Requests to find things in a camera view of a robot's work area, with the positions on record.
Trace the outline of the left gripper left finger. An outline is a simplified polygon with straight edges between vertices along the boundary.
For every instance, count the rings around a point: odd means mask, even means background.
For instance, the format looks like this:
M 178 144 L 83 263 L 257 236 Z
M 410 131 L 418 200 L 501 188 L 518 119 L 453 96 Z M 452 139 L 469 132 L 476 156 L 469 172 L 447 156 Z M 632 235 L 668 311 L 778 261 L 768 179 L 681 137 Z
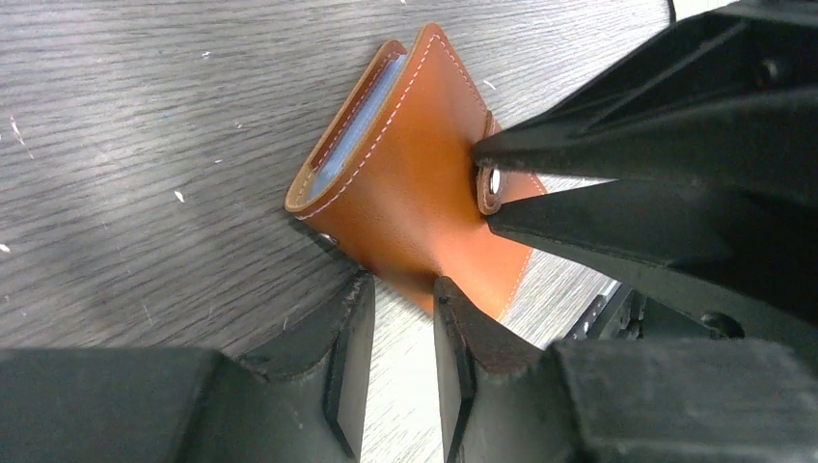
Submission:
M 5 462 L 356 462 L 375 315 L 359 272 L 233 359 L 194 347 L 5 349 Z

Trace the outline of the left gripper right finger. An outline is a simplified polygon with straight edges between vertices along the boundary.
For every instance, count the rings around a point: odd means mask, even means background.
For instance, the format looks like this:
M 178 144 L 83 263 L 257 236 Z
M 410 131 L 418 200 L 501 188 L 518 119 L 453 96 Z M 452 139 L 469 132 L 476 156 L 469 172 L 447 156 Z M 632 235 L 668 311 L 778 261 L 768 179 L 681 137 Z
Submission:
M 539 349 L 434 285 L 448 462 L 813 462 L 817 379 L 763 340 L 558 340 Z

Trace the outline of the brown leather card holder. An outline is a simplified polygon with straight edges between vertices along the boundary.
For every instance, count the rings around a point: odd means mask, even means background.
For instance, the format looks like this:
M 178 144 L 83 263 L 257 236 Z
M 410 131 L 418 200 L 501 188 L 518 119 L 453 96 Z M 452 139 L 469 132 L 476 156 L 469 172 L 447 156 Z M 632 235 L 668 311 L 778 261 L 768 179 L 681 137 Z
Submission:
M 480 168 L 472 147 L 499 131 L 442 28 L 388 41 L 309 154 L 285 207 L 425 311 L 441 276 L 499 319 L 532 249 L 492 233 L 503 204 L 541 196 L 532 174 Z

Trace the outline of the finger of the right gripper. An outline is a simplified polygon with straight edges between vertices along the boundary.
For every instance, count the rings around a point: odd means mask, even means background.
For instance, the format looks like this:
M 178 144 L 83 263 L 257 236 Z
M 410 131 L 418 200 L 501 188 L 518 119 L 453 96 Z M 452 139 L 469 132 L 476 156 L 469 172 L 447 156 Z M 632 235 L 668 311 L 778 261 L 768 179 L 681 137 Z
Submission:
M 737 1 L 676 21 L 472 157 L 815 204 L 817 5 Z
M 618 180 L 504 204 L 491 231 L 817 362 L 817 211 L 737 190 Z

